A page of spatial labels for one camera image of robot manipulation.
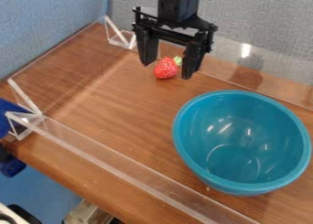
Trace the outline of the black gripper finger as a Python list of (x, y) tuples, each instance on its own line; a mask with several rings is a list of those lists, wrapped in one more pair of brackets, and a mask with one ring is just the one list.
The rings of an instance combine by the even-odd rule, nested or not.
[(135, 38), (139, 59), (142, 64), (147, 66), (158, 57), (159, 39), (142, 26), (135, 27)]
[(204, 54), (206, 46), (203, 44), (190, 43), (187, 45), (182, 60), (182, 79), (190, 79), (194, 72), (199, 70)]

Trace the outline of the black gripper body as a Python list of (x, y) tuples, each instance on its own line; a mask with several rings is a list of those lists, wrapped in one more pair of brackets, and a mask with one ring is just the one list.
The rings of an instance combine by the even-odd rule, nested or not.
[(204, 21), (196, 14), (178, 22), (174, 19), (160, 18), (154, 8), (138, 5), (132, 11), (135, 13), (134, 32), (135, 27), (142, 26), (159, 41), (164, 40), (180, 46), (187, 46), (188, 43), (196, 42), (206, 46), (206, 53), (211, 51), (213, 37), (218, 27)]

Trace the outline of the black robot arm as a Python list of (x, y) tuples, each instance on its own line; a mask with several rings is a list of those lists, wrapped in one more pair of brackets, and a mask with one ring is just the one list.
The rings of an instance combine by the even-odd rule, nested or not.
[(199, 0), (158, 0), (156, 14), (138, 5), (132, 29), (139, 59), (144, 66), (158, 55), (159, 41), (186, 47), (182, 59), (182, 78), (192, 77), (200, 68), (204, 54), (211, 52), (218, 27), (198, 16)]

